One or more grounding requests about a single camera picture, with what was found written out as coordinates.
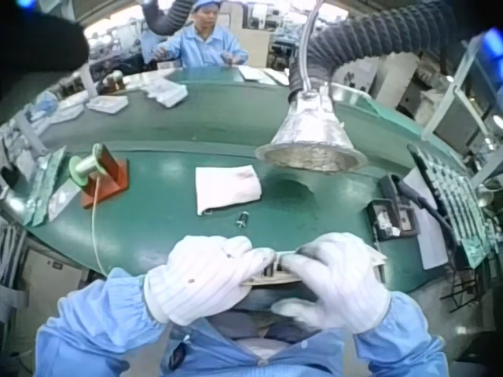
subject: ceiling light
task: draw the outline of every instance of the ceiling light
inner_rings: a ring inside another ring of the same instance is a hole
[[[496,123],[496,126],[503,128],[503,119],[499,115],[493,115],[493,121]]]

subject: solder wire spool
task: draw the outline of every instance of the solder wire spool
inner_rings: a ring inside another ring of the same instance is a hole
[[[89,182],[89,176],[94,172],[99,172],[106,175],[107,172],[100,164],[102,147],[100,144],[93,145],[93,150],[90,156],[84,159],[73,156],[68,163],[68,170],[70,171],[70,178],[79,186],[86,187]]]

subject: blue smock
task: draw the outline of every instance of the blue smock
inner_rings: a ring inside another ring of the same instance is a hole
[[[238,64],[248,61],[248,53],[241,48],[237,38],[229,29],[220,25],[215,26],[206,41],[197,34],[192,24],[157,47],[163,47],[169,59],[180,59],[183,68],[227,65],[222,59],[223,52],[239,57]]]
[[[166,37],[152,33],[150,30],[145,30],[140,37],[141,55],[145,64],[154,60],[154,53],[156,52],[157,45],[163,42]]]
[[[35,376],[118,377],[126,371],[125,354],[154,343],[165,328],[150,317],[142,292],[142,276],[113,269],[106,282],[62,298],[60,317],[50,318],[37,335]],[[428,334],[419,306],[402,293],[392,293],[383,322],[354,341],[375,376],[448,376],[444,341]],[[181,344],[185,359],[172,370],[169,359]],[[199,319],[173,326],[160,376],[342,376],[343,346],[339,330],[321,331],[265,361]]]

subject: fume extraction nozzle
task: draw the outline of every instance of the fume extraction nozzle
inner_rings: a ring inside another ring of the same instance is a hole
[[[280,167],[326,173],[353,170],[367,158],[354,149],[343,126],[328,96],[316,90],[303,91],[290,104],[274,139],[257,148],[255,155]]]

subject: green workbench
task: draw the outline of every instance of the green workbench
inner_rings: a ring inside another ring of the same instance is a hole
[[[257,247],[278,251],[325,232],[352,232],[372,244],[365,207],[381,196],[380,177],[405,175],[413,167],[406,146],[419,140],[418,125],[365,98],[355,105],[338,103],[336,114],[369,165],[333,176],[276,168],[259,162],[253,152],[272,139],[285,118],[287,88],[242,82],[229,68],[176,71],[170,79],[185,83],[189,91],[187,101],[175,108],[130,91],[129,106],[117,115],[86,109],[43,135],[50,148],[67,145],[85,155],[93,143],[104,142],[114,156],[129,159],[129,190],[97,207],[97,245],[105,269],[144,273],[165,263],[185,235],[245,235]],[[450,153],[440,140],[433,143]],[[196,167],[248,164],[262,182],[262,199],[197,216]],[[61,182],[66,177],[64,172]],[[239,229],[236,220],[243,210],[250,214],[248,227]],[[53,222],[30,230],[69,258],[97,269],[90,224],[90,210],[74,199]],[[388,241],[381,248],[388,256],[390,289],[412,291],[441,273],[423,270],[415,239]]]

